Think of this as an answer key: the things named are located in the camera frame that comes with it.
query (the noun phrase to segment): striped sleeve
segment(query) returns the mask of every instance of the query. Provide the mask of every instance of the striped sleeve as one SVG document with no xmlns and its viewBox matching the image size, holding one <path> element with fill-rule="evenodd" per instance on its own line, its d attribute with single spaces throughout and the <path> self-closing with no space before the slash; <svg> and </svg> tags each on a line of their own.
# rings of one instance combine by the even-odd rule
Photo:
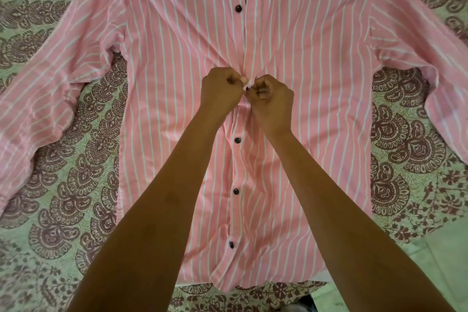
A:
<svg viewBox="0 0 468 312">
<path fill-rule="evenodd" d="M 72 0 L 56 29 L 0 96 L 0 214 L 39 147 L 73 120 L 84 83 L 103 77 L 125 32 L 126 0 Z"/>
<path fill-rule="evenodd" d="M 421 0 L 374 0 L 370 37 L 381 66 L 419 67 L 430 83 L 425 110 L 468 163 L 468 49 Z"/>
</svg>

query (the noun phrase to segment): person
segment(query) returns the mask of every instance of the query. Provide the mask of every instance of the person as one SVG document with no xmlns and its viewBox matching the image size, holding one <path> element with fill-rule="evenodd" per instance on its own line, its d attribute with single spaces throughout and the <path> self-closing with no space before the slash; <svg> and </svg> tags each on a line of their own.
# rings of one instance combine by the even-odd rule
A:
<svg viewBox="0 0 468 312">
<path fill-rule="evenodd" d="M 291 131 L 294 93 L 270 75 L 213 68 L 173 152 L 103 244 L 69 311 L 166 311 L 215 134 L 242 96 L 272 144 L 350 311 L 453 311 L 420 268 L 324 172 Z"/>
</svg>

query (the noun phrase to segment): paisley pattern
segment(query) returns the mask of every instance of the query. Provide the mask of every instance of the paisley pattern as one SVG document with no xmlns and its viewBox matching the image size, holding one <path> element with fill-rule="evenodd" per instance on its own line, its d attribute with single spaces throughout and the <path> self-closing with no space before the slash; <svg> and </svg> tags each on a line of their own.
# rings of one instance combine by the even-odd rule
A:
<svg viewBox="0 0 468 312">
<path fill-rule="evenodd" d="M 467 0 L 424 0 L 468 46 Z M 0 0 L 0 94 L 57 24 L 70 0 Z M 418 69 L 374 75 L 373 219 L 404 244 L 468 211 L 468 166 L 424 110 Z M 0 310 L 64 311 L 116 226 L 118 145 L 128 86 L 126 61 L 87 84 L 72 125 L 39 149 L 27 184 L 0 218 Z M 170 311 L 272 311 L 323 283 L 266 283 L 228 294 L 211 284 L 174 290 Z"/>
</svg>

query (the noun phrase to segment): tile floor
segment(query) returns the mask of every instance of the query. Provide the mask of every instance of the tile floor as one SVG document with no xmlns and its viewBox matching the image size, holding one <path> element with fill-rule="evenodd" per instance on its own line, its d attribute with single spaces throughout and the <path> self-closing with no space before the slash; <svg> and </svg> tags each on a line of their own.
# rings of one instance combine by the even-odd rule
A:
<svg viewBox="0 0 468 312">
<path fill-rule="evenodd" d="M 468 217 L 448 223 L 403 250 L 431 279 L 457 312 L 468 312 Z M 312 294 L 319 312 L 346 312 L 333 284 Z"/>
</svg>

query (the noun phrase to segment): shirt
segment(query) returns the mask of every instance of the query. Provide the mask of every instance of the shirt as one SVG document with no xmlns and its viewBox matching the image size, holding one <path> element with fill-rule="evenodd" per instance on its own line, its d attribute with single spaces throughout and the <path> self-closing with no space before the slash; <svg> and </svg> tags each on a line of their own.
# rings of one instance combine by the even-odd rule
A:
<svg viewBox="0 0 468 312">
<path fill-rule="evenodd" d="M 70 125 L 83 84 L 109 70 L 111 51 L 128 61 L 118 218 L 170 155 L 213 67 L 233 67 L 248 86 L 268 73 L 293 89 L 293 133 L 368 215 L 372 74 L 383 66 L 420 67 L 431 86 L 427 114 L 468 160 L 468 53 L 420 0 L 73 0 L 0 98 L 2 207 L 37 148 Z M 325 270 L 243 98 L 216 134 L 178 283 L 228 291 Z"/>
</svg>

